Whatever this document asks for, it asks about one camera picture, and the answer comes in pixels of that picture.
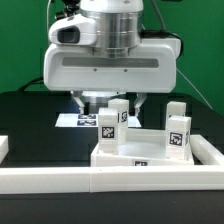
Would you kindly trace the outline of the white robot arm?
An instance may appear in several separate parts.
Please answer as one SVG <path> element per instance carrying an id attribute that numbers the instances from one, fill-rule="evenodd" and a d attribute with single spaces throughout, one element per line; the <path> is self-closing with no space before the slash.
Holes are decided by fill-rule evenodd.
<path id="1" fill-rule="evenodd" d="M 79 6 L 48 31 L 44 84 L 70 91 L 85 111 L 84 94 L 108 97 L 168 93 L 176 84 L 181 41 L 142 28 L 142 0 L 75 0 Z"/>

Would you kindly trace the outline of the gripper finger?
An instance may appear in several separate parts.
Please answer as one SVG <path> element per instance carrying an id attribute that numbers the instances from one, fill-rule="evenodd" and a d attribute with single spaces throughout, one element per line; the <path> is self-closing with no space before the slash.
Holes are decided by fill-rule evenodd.
<path id="1" fill-rule="evenodd" d="M 135 116 L 138 116 L 138 114 L 140 113 L 140 108 L 143 105 L 143 103 L 145 102 L 146 98 L 147 98 L 146 93 L 138 93 L 137 94 L 137 97 L 134 101 Z"/>
<path id="2" fill-rule="evenodd" d="M 82 95 L 82 91 L 72 91 L 71 94 L 72 94 L 72 98 L 75 100 L 75 102 L 79 106 L 79 112 L 82 115 L 87 115 L 88 114 L 88 110 L 87 110 L 85 98 Z"/>

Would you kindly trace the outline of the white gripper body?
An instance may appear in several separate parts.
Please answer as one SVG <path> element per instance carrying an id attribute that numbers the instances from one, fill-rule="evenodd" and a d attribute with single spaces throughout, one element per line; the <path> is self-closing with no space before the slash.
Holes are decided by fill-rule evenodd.
<path id="1" fill-rule="evenodd" d="M 50 45 L 44 83 L 56 91 L 168 93 L 176 85 L 177 40 L 144 39 L 122 58 L 89 47 Z"/>

